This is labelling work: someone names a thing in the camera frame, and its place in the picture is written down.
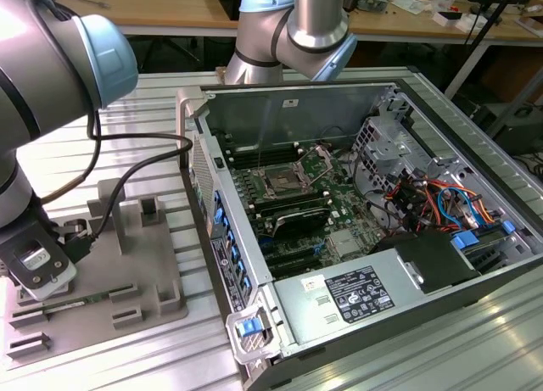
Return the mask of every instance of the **white component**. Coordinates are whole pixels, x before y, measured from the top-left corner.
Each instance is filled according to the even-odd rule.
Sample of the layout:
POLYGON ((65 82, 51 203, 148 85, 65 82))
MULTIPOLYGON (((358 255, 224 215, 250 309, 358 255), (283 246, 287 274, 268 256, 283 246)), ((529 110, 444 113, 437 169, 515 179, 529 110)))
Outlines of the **white component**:
POLYGON ((40 266, 47 264, 50 259, 51 255, 47 252, 47 250, 45 248, 39 248, 32 254, 22 259, 21 262, 27 270, 35 271, 40 266))
POLYGON ((292 99, 292 100, 284 100, 283 101, 283 108, 284 109, 291 109, 293 107, 298 107, 298 102, 299 102, 299 100, 297 98, 292 99))
POLYGON ((458 22, 460 20, 460 19, 458 19, 458 20, 449 20, 439 12, 436 12, 432 19, 434 20, 434 22, 437 22, 438 24, 440 24, 441 26, 444 26, 445 28, 453 27, 454 25, 456 25, 456 22, 458 22))
POLYGON ((301 279, 300 282, 306 292, 325 287, 324 275, 310 276, 309 278, 301 279))
POLYGON ((479 32, 481 29, 483 29, 483 26, 484 24, 486 24, 487 19, 484 16, 479 16, 476 26, 473 27, 476 18, 477 15, 464 14, 462 15, 462 18, 458 22, 456 22, 455 27, 464 33, 468 33, 470 30, 472 30, 472 28, 474 33, 479 32))
POLYGON ((58 291, 63 285, 70 282, 76 277, 76 266, 69 262, 68 267, 60 273, 60 275, 53 278, 50 282, 43 285, 38 289, 25 288, 25 291, 37 301, 43 301, 49 298, 53 293, 58 291))

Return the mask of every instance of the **blue latch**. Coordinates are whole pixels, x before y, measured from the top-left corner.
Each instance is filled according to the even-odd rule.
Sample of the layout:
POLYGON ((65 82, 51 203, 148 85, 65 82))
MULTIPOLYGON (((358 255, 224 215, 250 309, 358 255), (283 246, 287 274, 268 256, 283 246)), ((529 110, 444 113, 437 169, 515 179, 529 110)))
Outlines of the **blue latch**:
POLYGON ((465 249, 466 247, 477 244, 479 239, 472 232, 459 232, 454 236, 452 242, 456 244, 458 249, 465 249))
POLYGON ((501 226, 507 234, 513 234, 517 230, 517 228, 510 221, 504 221, 501 226))
POLYGON ((262 322, 258 317, 248 319, 247 321, 244 321, 243 323, 238 325, 239 335, 242 338, 247 338, 248 336, 252 336, 253 334, 261 333, 263 330, 264 327, 262 326, 262 322))
POLYGON ((219 224, 220 222, 222 222, 222 216, 224 216, 224 209, 222 207, 220 207, 219 209, 217 209, 217 212, 215 213, 215 224, 219 224))
POLYGON ((237 262, 239 260, 239 250, 235 245, 232 246, 232 262, 237 262))
POLYGON ((246 289, 251 289, 251 281, 247 277, 244 278, 244 286, 246 289))

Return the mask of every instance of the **workbench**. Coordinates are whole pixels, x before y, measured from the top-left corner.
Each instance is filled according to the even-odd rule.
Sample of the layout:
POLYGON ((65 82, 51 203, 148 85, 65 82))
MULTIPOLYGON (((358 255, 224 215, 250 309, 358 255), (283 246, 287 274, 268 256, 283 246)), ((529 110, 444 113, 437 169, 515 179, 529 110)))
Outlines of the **workbench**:
MULTIPOLYGON (((384 74, 402 78, 424 92, 426 99, 442 98, 431 83, 421 81, 406 68, 364 71, 368 76, 384 74)), ((356 73, 357 70, 346 70, 342 76, 349 78, 356 73)), ((286 75, 290 80, 300 77, 292 72, 286 75)), ((103 133, 175 132, 176 90, 188 81, 212 84, 216 80, 213 73, 201 73, 198 77, 195 74, 141 75, 134 92, 102 112, 103 133)), ((456 124, 455 115, 461 114, 449 113, 451 126, 465 127, 456 124)), ((76 120, 19 150, 21 166, 39 196, 53 191, 87 167, 93 142, 87 140, 86 123, 86 118, 76 120)), ((188 132, 193 128, 194 123, 188 121, 188 132)), ((166 140, 104 141, 96 170, 75 191, 47 205, 49 215, 73 215, 84 210, 87 200, 98 197, 99 180, 120 177, 136 162, 174 147, 175 143, 166 140)), ((488 161, 496 172, 506 170, 505 164, 501 170, 491 157, 488 161)), ((514 185, 518 182, 515 178, 515 175, 504 177, 504 181, 514 185)), ((517 189, 526 190, 526 187, 517 186, 517 189)), ((5 364, 2 361, 2 390, 241 390, 242 377, 232 356, 174 159, 140 170, 126 184, 127 203, 149 194, 158 195, 165 206, 187 296, 188 316, 11 371, 2 368, 5 364)), ((543 384, 542 277, 543 267, 521 276, 477 304, 346 356, 280 389, 383 387, 436 391, 540 387, 543 384)), ((0 299, 3 285, 5 279, 0 279, 0 299)))
MULTIPOLYGON (((102 0, 110 8, 80 0, 59 0, 78 14, 101 14, 115 22, 127 35, 157 36, 236 36, 237 21, 228 19, 219 0, 102 0)), ((456 0, 462 12, 466 0, 456 0)), ((454 96, 490 46, 543 47, 543 39, 514 22, 518 15, 503 14, 464 64, 445 95, 454 96)), ((359 41, 463 44, 467 34, 444 28, 430 13, 411 14, 389 4, 386 14, 363 11, 350 13, 350 30, 359 41)))

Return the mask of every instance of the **metal bracket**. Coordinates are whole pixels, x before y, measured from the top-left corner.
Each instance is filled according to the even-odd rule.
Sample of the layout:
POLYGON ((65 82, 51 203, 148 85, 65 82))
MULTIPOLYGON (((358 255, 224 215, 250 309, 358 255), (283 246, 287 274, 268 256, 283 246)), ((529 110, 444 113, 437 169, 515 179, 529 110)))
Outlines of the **metal bracket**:
MULTIPOLYGON (((176 97, 176 134, 184 137, 187 119, 202 115, 207 110, 207 96, 200 87, 184 87, 177 92, 176 97)), ((188 166, 188 155, 179 159, 179 166, 188 166)))
POLYGON ((232 351, 234 358, 239 364, 249 364, 251 361, 258 359, 269 359, 281 353, 281 339, 277 328, 271 318, 272 311, 266 302, 264 294, 259 291, 256 294, 255 302, 239 312, 231 313, 227 316, 226 328, 228 332, 228 338, 232 345, 232 351), (250 338, 241 338, 238 332, 238 325, 248 319, 254 319, 259 317, 265 324, 265 330, 268 331, 267 340, 263 339, 255 341, 251 339, 255 336, 261 336, 261 334, 254 334, 250 338), (244 345, 250 345, 251 349, 247 350, 244 345))

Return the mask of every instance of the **wooden desk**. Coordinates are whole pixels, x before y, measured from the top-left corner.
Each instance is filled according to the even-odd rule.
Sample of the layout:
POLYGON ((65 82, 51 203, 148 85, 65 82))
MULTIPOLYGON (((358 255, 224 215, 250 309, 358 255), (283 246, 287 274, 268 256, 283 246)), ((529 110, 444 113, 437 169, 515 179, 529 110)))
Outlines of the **wooden desk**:
MULTIPOLYGON (((230 21, 218 0, 103 0, 111 8, 99 8, 80 0, 59 0, 78 14, 101 14, 115 22, 127 35, 236 36, 236 21, 230 21)), ((461 11, 469 9, 466 0, 456 0, 461 11)), ((458 77, 445 93, 451 97, 491 45, 541 47, 543 40, 517 25, 517 15, 502 15, 458 77)), ((444 28, 422 12, 411 14, 390 4, 386 14, 355 11, 350 14, 350 29, 361 41, 464 43, 466 34, 444 28)))

